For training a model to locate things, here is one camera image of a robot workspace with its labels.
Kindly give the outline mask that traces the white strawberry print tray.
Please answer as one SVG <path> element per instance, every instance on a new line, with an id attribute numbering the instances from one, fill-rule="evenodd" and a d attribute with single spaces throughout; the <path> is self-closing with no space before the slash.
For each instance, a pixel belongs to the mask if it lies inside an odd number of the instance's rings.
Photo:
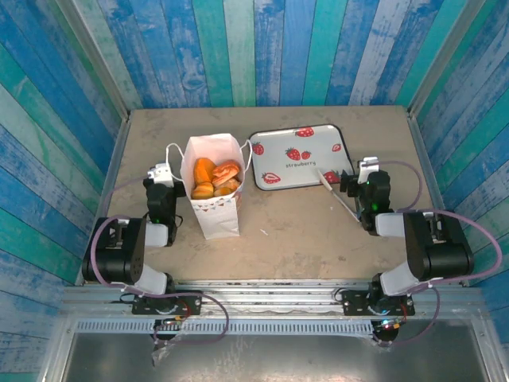
<path id="1" fill-rule="evenodd" d="M 250 137 L 254 182 L 262 191 L 319 185 L 318 174 L 331 184 L 343 172 L 352 175 L 343 135 L 334 125 L 257 132 Z"/>

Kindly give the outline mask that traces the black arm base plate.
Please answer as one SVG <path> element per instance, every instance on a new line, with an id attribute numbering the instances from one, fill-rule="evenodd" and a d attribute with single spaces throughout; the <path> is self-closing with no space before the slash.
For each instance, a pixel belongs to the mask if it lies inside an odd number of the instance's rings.
<path id="1" fill-rule="evenodd" d="M 199 315 L 201 298 L 183 296 L 176 298 L 148 298 L 137 297 L 132 302 L 131 313 L 135 315 L 170 315 L 184 316 Z"/>
<path id="2" fill-rule="evenodd" d="M 342 290 L 341 304 L 345 316 L 414 316 L 414 301 L 406 295 L 379 297 L 367 290 Z"/>

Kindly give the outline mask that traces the white paper bag animal print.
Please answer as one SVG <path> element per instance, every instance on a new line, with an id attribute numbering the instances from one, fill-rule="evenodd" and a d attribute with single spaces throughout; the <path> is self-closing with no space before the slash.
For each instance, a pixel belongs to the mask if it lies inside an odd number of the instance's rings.
<path id="1" fill-rule="evenodd" d="M 207 240 L 239 235 L 238 201 L 245 174 L 251 163 L 250 159 L 245 160 L 243 157 L 242 149 L 246 146 L 251 147 L 251 142 L 246 141 L 239 145 L 231 134 L 202 135 L 191 137 L 185 151 L 181 152 L 182 162 L 178 180 L 185 185 L 186 195 Z M 234 177 L 241 182 L 241 186 L 227 196 L 193 200 L 191 194 L 196 187 L 193 170 L 198 158 L 209 158 L 216 166 L 227 160 L 238 162 L 241 170 Z M 214 188 L 223 182 L 212 179 Z"/>

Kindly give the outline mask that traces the orange brown fake croissant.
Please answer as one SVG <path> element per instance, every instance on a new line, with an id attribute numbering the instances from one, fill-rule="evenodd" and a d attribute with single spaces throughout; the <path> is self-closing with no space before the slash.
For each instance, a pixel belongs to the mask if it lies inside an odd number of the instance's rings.
<path id="1" fill-rule="evenodd" d="M 202 183 L 211 183 L 214 178 L 213 171 L 216 164 L 209 158 L 198 158 L 195 161 L 193 176 L 196 185 Z"/>

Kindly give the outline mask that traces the grey metal panel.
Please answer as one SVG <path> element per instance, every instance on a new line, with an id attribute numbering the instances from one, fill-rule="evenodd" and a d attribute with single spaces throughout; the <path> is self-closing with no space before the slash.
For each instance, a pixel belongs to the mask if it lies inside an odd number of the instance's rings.
<path id="1" fill-rule="evenodd" d="M 354 337 L 229 336 L 153 359 L 145 335 L 80 334 L 64 382 L 486 382 L 464 326 L 383 349 Z"/>

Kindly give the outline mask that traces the aluminium corner post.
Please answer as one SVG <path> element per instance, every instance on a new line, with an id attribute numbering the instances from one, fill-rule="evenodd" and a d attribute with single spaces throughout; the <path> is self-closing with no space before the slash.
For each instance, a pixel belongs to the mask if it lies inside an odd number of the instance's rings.
<path id="1" fill-rule="evenodd" d="M 91 29 L 87 26 L 84 16 L 78 8 L 77 0 L 56 0 L 56 3 L 76 35 L 87 58 L 90 60 L 91 66 L 96 71 L 106 93 L 115 106 L 115 110 L 122 120 L 128 120 L 130 112 L 126 108 L 126 104 L 122 99 L 114 77 L 111 75 L 107 62 L 100 52 L 99 45 L 92 36 Z"/>
<path id="2" fill-rule="evenodd" d="M 437 54 L 433 58 L 428 71 L 418 85 L 412 100 L 407 108 L 407 114 L 411 119 L 416 119 L 424 103 L 429 97 L 435 84 L 438 82 L 445 67 L 456 52 L 463 40 L 468 28 L 476 18 L 486 0 L 466 0 L 456 20 L 449 28 L 444 40 L 439 46 Z"/>

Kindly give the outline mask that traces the aluminium mounting rail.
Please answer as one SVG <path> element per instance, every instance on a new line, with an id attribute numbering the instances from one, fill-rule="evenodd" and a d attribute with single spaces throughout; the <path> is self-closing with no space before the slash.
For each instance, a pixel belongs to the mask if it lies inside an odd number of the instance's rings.
<path id="1" fill-rule="evenodd" d="M 366 290 L 359 279 L 248 279 L 183 281 L 177 290 L 199 290 L 217 299 L 233 318 L 338 318 L 343 306 L 339 289 Z M 488 313 L 477 288 L 457 284 L 437 287 L 441 296 L 440 318 L 468 318 Z M 61 312 L 84 317 L 116 318 L 131 315 L 119 303 L 121 290 L 97 284 L 67 287 Z"/>

